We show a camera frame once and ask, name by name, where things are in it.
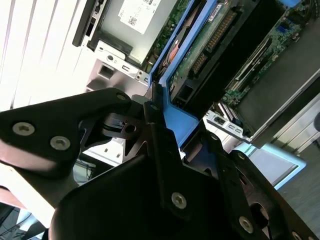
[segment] port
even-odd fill
[[[218,117],[218,116],[215,117],[214,121],[217,122],[217,123],[220,124],[220,125],[223,125],[223,124],[226,123],[225,120],[223,120],[222,118],[220,118],[220,117]]]
[[[110,80],[110,78],[114,75],[115,70],[113,68],[102,65],[99,75]]]
[[[127,66],[125,66],[125,65],[123,65],[123,66],[122,66],[122,69],[123,69],[123,70],[126,70],[127,72],[129,72],[129,71],[130,71],[130,68],[129,68],[129,67],[127,67]]]
[[[90,37],[92,30],[94,29],[96,23],[96,19],[94,17],[91,18],[90,24],[88,26],[88,29],[85,33],[86,36]]]

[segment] floor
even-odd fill
[[[306,167],[279,189],[280,194],[320,238],[320,138],[300,157]]]

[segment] black bracket hole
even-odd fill
[[[255,223],[259,226],[260,229],[263,229],[266,226],[268,226],[269,216],[267,211],[261,204],[257,202],[252,204],[250,206],[250,210]]]
[[[204,172],[212,176],[212,172],[211,172],[210,168],[207,168],[206,170],[204,170]]]
[[[126,126],[125,127],[125,132],[127,133],[127,134],[132,134],[132,133],[134,133],[135,131],[136,131],[136,126],[134,126],[134,125],[128,125],[128,126]]]

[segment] metal panel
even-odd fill
[[[141,34],[121,22],[118,16],[123,3],[128,4],[128,1],[113,0],[104,17],[101,29],[132,46],[130,55],[142,64],[176,2],[177,0],[162,0],[145,33]]]
[[[299,154],[319,136],[314,119],[320,112],[320,94],[292,118],[275,136],[274,144]]]

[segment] cable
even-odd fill
[[[24,220],[22,220],[21,222],[17,223],[16,225],[14,225],[13,227],[9,228],[7,231],[4,231],[3,233],[0,234],[0,237],[2,237],[3,235],[6,235],[7,233],[10,233],[12,229],[16,228],[17,226],[19,226],[20,224],[23,224],[28,218],[30,218],[30,216],[32,215],[32,213],[29,214],[29,216],[27,216]]]

